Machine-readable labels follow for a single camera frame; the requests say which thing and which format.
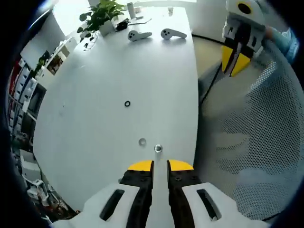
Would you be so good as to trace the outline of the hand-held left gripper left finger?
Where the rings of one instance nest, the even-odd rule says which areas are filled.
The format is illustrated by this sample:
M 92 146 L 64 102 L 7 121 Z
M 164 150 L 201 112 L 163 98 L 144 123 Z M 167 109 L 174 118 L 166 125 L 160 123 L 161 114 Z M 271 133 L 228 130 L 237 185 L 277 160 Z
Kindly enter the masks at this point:
M 118 183 L 102 188 L 71 219 L 54 222 L 55 228 L 144 228 L 152 204 L 152 160 L 131 165 Z

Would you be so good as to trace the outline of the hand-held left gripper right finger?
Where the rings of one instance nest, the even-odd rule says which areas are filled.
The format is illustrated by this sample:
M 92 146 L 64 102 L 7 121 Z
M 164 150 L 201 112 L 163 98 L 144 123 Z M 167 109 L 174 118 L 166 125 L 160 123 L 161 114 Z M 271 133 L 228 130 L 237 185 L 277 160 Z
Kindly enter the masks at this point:
M 177 228 L 268 228 L 242 215 L 236 202 L 220 189 L 202 182 L 186 162 L 167 160 L 169 205 Z

